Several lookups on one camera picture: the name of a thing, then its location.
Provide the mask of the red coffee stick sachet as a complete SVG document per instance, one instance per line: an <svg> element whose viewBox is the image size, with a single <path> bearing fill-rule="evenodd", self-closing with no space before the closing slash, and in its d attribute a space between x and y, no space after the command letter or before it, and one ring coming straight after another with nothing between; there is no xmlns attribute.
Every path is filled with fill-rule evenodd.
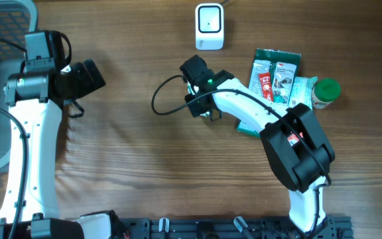
<svg viewBox="0 0 382 239"><path fill-rule="evenodd" d="M261 84L262 94L265 99L273 101L273 91L271 86L271 75L269 72L259 74L259 81Z"/></svg>

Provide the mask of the green 3M sponge pack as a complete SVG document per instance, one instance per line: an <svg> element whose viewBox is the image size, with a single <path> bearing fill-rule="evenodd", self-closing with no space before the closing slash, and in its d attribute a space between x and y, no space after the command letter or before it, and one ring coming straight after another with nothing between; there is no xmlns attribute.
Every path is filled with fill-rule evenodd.
<svg viewBox="0 0 382 239"><path fill-rule="evenodd" d="M248 88L263 97L259 74L269 72L273 91L273 103L288 107L294 78L300 65L301 54L273 49L255 52Z"/></svg>

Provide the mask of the light green tissue pack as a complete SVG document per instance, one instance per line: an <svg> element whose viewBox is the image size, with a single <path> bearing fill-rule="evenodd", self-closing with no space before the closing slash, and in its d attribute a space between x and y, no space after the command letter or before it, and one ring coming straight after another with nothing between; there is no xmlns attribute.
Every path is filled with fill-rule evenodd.
<svg viewBox="0 0 382 239"><path fill-rule="evenodd" d="M311 78L296 76L294 78L288 106L293 108L297 104L302 103L312 109L312 89L317 81L317 76Z"/></svg>

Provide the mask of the green lid jar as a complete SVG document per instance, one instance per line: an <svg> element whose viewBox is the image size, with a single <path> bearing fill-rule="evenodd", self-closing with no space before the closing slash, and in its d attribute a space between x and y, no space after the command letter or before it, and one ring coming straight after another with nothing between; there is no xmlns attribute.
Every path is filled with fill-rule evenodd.
<svg viewBox="0 0 382 239"><path fill-rule="evenodd" d="M335 101L341 94L340 84L333 78L318 81L312 89L312 106L323 109Z"/></svg>

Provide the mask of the green white gum pack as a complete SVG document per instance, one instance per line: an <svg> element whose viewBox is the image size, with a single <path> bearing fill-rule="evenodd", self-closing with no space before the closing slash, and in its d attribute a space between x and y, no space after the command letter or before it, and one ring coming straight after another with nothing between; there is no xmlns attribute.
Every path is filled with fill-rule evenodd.
<svg viewBox="0 0 382 239"><path fill-rule="evenodd" d="M202 116L202 117L209 117L210 114L211 114L211 112L207 111L207 112L204 112L204 113L200 114L200 116Z"/></svg>

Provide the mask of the red white snack packet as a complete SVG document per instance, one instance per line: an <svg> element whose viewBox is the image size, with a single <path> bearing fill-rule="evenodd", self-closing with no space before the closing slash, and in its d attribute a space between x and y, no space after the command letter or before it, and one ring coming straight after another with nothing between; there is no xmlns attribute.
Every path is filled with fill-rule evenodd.
<svg viewBox="0 0 382 239"><path fill-rule="evenodd" d="M300 142L300 138L303 138L303 134L302 133L299 133L299 137L297 137L295 134L290 134L288 137L287 137L287 140L288 142L290 143L291 146L294 146L296 145L297 143Z"/></svg>

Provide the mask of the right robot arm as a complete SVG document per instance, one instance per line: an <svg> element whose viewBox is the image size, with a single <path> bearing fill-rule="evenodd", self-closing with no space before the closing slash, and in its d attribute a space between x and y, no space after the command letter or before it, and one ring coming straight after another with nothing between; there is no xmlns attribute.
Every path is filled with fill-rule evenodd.
<svg viewBox="0 0 382 239"><path fill-rule="evenodd" d="M276 110L273 103L246 88L222 70L185 72L184 80L197 91L186 96L194 116L219 110L255 130L270 168L290 193L289 217L303 233L313 236L325 218L322 189L335 153L314 112L304 104Z"/></svg>

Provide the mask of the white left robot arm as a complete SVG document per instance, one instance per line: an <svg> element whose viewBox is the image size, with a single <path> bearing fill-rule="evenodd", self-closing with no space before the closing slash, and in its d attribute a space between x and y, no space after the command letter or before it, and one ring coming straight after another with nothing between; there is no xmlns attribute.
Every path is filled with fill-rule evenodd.
<svg viewBox="0 0 382 239"><path fill-rule="evenodd" d="M11 121L9 178L0 210L0 238L112 238L110 212L75 220L60 218L56 187L56 141L63 107L101 87L95 62L57 66L34 60L5 85Z"/></svg>

